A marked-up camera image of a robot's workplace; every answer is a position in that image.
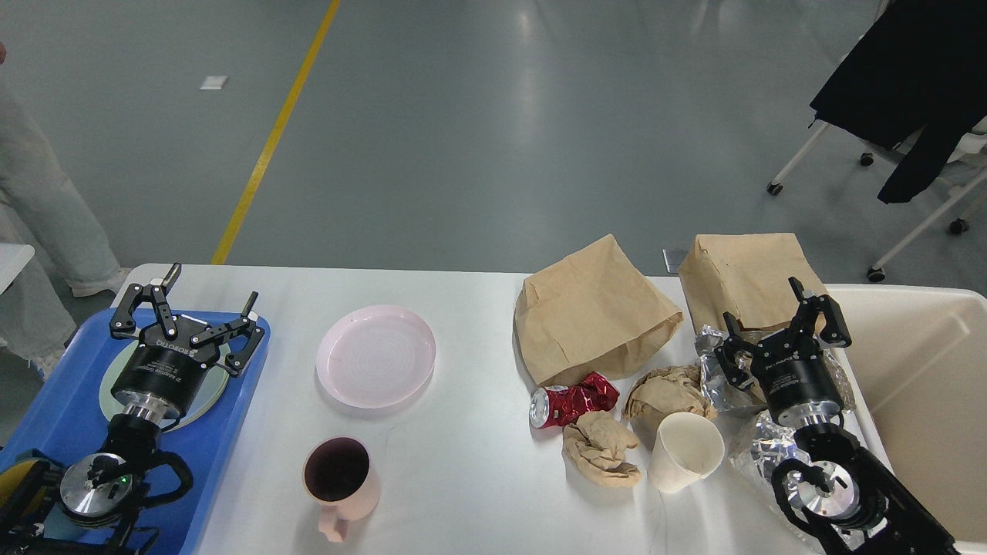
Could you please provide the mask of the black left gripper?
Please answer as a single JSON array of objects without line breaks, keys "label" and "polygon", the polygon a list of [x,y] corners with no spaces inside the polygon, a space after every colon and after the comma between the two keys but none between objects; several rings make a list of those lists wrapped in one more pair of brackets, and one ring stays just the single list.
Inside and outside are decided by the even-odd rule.
[{"label": "black left gripper", "polygon": [[[112,338],[138,340],[138,346],[124,365],[112,390],[113,397],[126,408],[121,413],[144,419],[182,419],[193,404],[209,369],[216,365],[232,377],[239,377],[253,358],[267,332],[253,315],[258,292],[252,291],[239,316],[217,327],[190,337],[190,358],[173,348],[142,345],[153,341],[175,341],[179,336],[177,319],[170,311],[167,294],[182,273],[182,264],[172,264],[161,284],[137,284],[123,288],[124,296],[109,323]],[[156,323],[137,331],[135,309],[150,303]],[[233,350],[220,361],[220,345],[245,337],[246,345]]]}]

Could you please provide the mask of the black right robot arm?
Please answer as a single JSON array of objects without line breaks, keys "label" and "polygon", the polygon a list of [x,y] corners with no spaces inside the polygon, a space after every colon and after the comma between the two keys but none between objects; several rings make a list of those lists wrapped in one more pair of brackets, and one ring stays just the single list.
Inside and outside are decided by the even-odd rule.
[{"label": "black right robot arm", "polygon": [[824,364],[825,347],[852,344],[839,303],[789,282],[799,308],[786,329],[751,343],[725,313],[726,340],[715,350],[727,382],[741,390],[757,382],[772,421],[791,428],[810,458],[772,471],[780,512],[827,554],[955,553],[952,535],[844,429],[844,400]]}]

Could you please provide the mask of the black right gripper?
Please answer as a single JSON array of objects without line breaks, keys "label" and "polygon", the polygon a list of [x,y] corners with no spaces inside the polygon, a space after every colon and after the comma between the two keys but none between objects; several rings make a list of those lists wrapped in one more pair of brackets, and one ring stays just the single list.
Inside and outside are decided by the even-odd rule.
[{"label": "black right gripper", "polygon": [[713,354],[733,388],[746,392],[757,379],[776,424],[824,424],[844,410],[844,400],[822,351],[850,347],[852,337],[834,298],[806,292],[795,277],[787,281],[799,308],[781,335],[750,343],[740,336],[736,316],[726,311],[727,337]]}]

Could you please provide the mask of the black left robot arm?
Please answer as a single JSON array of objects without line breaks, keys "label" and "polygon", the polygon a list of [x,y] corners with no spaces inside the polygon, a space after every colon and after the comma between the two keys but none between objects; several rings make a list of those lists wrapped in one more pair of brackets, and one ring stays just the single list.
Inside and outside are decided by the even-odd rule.
[{"label": "black left robot arm", "polygon": [[128,284],[78,331],[2,453],[4,554],[191,552],[267,354],[239,313]]}]

